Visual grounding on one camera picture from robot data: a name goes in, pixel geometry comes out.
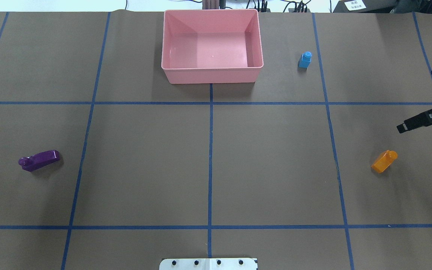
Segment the orange block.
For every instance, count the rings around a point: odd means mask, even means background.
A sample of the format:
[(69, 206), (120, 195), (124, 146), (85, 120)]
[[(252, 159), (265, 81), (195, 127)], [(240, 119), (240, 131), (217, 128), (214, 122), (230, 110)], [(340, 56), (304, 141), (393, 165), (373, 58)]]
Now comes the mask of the orange block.
[(376, 173), (383, 173), (397, 158), (398, 153), (396, 151), (386, 150), (371, 164), (371, 168)]

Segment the purple block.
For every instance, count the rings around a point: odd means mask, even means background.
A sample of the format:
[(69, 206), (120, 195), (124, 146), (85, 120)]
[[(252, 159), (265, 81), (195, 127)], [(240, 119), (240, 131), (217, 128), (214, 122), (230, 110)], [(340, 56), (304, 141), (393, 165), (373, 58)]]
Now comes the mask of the purple block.
[(59, 161), (60, 158), (60, 152), (49, 150), (29, 157), (21, 157), (18, 160), (18, 164), (23, 170), (33, 172)]

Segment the dark box with label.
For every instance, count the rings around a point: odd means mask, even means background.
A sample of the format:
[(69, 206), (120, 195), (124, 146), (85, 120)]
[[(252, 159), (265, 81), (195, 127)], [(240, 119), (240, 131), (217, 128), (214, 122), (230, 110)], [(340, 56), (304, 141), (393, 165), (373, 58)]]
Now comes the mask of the dark box with label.
[(332, 13), (389, 13), (399, 0), (340, 0)]

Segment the pink plastic box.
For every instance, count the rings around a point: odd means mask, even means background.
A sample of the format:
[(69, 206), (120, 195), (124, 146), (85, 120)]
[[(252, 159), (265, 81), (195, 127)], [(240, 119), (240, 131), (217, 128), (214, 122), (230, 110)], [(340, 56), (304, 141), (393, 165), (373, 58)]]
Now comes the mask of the pink plastic box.
[(257, 10), (164, 12), (161, 68), (171, 84), (253, 83), (263, 66)]

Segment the small blue block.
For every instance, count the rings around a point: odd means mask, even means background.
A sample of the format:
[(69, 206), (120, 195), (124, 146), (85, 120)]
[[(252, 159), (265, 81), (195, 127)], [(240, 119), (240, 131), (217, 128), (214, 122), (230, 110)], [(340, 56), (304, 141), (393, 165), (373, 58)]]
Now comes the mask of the small blue block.
[(301, 54), (301, 57), (298, 61), (298, 67), (302, 69), (307, 69), (312, 62), (312, 53), (310, 51), (306, 51)]

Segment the aluminium frame post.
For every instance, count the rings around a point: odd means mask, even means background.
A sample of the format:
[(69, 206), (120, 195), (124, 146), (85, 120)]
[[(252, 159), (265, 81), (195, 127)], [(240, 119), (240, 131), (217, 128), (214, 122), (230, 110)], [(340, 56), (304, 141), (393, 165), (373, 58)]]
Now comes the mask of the aluminium frame post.
[(203, 10), (219, 10), (220, 1), (219, 0), (202, 0)]

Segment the white metal base plate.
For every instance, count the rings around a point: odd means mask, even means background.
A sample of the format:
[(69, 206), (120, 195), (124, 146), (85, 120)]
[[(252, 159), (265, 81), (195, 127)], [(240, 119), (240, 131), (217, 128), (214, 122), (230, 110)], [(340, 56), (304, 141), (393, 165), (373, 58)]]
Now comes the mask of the white metal base plate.
[(256, 258), (168, 258), (160, 270), (257, 270)]

